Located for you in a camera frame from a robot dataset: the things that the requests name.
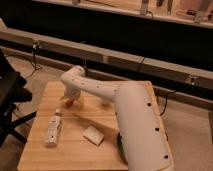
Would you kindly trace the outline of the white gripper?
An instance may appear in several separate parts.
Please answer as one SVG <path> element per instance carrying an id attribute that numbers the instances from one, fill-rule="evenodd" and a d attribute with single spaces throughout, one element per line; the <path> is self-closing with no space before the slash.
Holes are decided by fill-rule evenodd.
<path id="1" fill-rule="evenodd" d="M 75 99 L 75 103 L 82 105 L 83 97 L 80 96 L 81 90 L 73 87 L 73 86 L 65 86 L 64 96 L 60 98 L 61 101 L 66 100 L 68 98 Z"/>

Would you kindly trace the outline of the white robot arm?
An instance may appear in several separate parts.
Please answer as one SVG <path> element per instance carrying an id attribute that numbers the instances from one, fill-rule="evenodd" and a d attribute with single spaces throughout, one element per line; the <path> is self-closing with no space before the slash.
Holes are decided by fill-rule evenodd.
<path id="1" fill-rule="evenodd" d="M 90 79 L 81 66 L 61 75 L 64 95 L 85 91 L 112 101 L 129 171 L 175 171 L 172 156 L 146 88 L 136 81 L 119 84 Z"/>

